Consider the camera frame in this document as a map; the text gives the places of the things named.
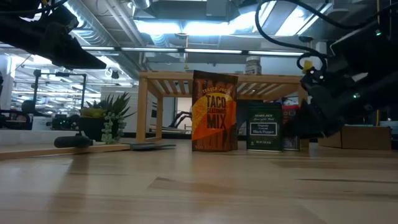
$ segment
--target green label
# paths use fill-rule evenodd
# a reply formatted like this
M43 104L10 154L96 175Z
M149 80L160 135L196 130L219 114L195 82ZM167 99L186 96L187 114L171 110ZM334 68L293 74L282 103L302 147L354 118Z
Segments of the green label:
M280 106L250 107L248 112L247 149L281 151L282 109Z

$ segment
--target plant pot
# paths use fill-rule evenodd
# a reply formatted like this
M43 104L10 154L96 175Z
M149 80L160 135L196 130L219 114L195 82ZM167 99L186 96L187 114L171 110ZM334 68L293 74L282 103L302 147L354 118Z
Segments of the plant pot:
M105 119L103 118L80 118L79 130L84 131L85 135L92 140L102 141L102 129L104 126ZM119 123L117 120L113 121L112 125L112 137L115 138L118 135Z

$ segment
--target jar lid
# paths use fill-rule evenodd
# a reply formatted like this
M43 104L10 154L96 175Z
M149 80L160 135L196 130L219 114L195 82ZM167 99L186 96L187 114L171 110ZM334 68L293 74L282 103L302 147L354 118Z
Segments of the jar lid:
M246 58L246 61L251 61L251 60L257 60L260 61L260 57L259 56L250 56Z

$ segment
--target desk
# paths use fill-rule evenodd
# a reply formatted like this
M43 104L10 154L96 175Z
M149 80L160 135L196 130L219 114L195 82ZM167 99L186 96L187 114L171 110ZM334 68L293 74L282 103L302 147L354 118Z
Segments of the desk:
M301 76L296 75L238 75L238 100L278 100L298 93L298 103L307 99L301 87ZM137 106L137 142L162 139L163 97L192 97L193 72L140 72ZM146 108L148 91L157 98L156 137L146 138ZM309 141L301 140L301 148L308 148Z

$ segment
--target wooden shelf leg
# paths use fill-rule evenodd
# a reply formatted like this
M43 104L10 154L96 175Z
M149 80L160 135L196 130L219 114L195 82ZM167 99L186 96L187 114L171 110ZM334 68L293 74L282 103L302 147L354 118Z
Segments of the wooden shelf leg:
M297 95L298 95L298 105L301 106L301 102L303 100L308 101L308 93L303 89L301 85L298 85L298 90L297 90ZM310 148L310 140L309 139L301 139L300 140L300 150L305 151L309 150Z
M137 105L137 143L145 142L147 127L147 96L148 79L139 79L138 105Z
M160 97L157 99L156 138L162 139L162 126L163 126L163 97Z

